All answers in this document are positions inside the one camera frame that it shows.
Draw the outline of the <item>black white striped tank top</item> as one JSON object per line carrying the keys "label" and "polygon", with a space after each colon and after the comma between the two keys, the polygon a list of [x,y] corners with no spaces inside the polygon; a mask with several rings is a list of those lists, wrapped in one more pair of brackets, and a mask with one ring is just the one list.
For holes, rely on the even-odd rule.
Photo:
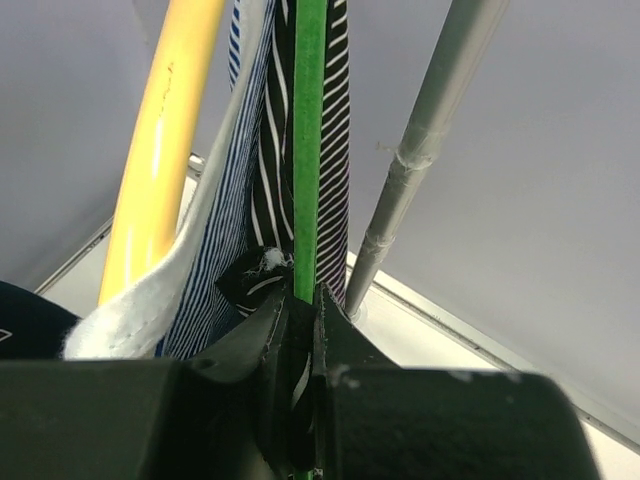
{"label": "black white striped tank top", "polygon": [[[196,345],[214,343],[235,328],[278,280],[266,273],[252,293],[232,299],[223,275],[247,251],[293,251],[292,119],[295,2],[269,1],[258,23],[260,45],[248,96],[236,123],[227,164],[201,252],[203,304],[181,308],[196,322]],[[328,3],[319,175],[317,283],[345,300],[349,212],[350,92],[347,4]]]}

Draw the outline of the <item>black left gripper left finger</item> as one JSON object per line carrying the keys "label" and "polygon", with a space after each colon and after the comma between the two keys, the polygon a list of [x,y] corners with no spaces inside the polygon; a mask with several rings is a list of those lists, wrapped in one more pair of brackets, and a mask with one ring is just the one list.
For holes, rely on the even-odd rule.
{"label": "black left gripper left finger", "polygon": [[293,470],[295,302],[284,287],[183,369],[182,479],[286,479]]}

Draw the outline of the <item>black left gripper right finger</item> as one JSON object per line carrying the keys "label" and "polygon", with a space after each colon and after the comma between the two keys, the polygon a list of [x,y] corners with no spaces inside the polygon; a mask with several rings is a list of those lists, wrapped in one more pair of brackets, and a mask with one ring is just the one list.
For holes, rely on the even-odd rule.
{"label": "black left gripper right finger", "polygon": [[324,479],[395,479],[405,446],[394,406],[405,374],[352,324],[328,287],[315,295],[312,391],[315,466]]}

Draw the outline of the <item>green plastic hanger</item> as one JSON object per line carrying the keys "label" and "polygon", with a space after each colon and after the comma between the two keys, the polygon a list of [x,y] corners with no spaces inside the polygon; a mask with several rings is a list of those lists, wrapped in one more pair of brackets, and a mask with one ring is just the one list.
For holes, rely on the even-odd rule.
{"label": "green plastic hanger", "polygon": [[325,73],[326,1],[298,1],[292,104],[294,275],[291,333],[294,375],[289,455],[295,479],[315,468],[314,400],[311,381],[316,289],[319,175]]}

